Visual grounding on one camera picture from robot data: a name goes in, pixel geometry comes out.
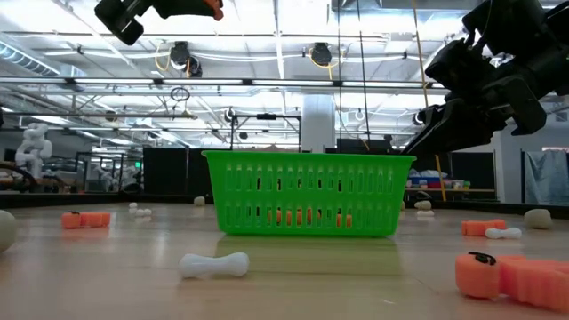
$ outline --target black panel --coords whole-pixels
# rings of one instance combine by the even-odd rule
[[[494,189],[494,154],[453,152],[453,177],[470,181],[473,189]]]
[[[151,195],[186,195],[185,148],[144,148],[144,191]]]
[[[441,172],[451,174],[451,163],[449,161],[449,155],[443,154],[438,156],[440,164],[441,164]],[[411,167],[418,172],[425,171],[425,170],[436,170],[437,169],[437,160],[435,156],[418,156],[417,160],[411,164]]]
[[[190,149],[188,153],[188,195],[213,196],[210,167],[207,158],[202,154],[206,150],[227,149]]]

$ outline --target tan floor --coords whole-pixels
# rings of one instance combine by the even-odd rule
[[[525,231],[521,241],[465,238],[463,219],[519,216],[443,212],[418,220],[409,210],[386,238],[224,236],[212,207],[127,204],[12,210],[17,243],[0,255],[0,319],[545,319],[567,318],[509,300],[463,298],[454,286],[456,254],[523,253],[569,260],[569,221]],[[62,230],[65,210],[108,210],[109,229]],[[244,278],[180,280],[187,252],[247,252]]]

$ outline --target white robot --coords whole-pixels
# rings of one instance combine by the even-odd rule
[[[52,143],[45,139],[48,129],[47,124],[30,124],[24,131],[24,141],[16,150],[16,165],[25,166],[36,179],[43,176],[44,160],[52,157]]]

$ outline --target curtain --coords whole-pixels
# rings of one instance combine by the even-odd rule
[[[566,152],[548,150],[525,153],[525,202],[569,205]]]

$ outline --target white ball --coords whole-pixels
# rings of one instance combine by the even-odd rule
[[[421,211],[429,211],[433,208],[433,206],[429,201],[419,201],[418,203],[415,204],[415,208]]]
[[[435,213],[431,210],[429,211],[417,211],[417,217],[434,217]]]
[[[16,241],[16,218],[0,210],[0,253],[5,252]]]
[[[205,198],[202,196],[197,196],[194,199],[194,205],[195,206],[205,206]]]
[[[547,230],[553,226],[553,220],[548,210],[533,209],[525,213],[524,224],[527,228]]]

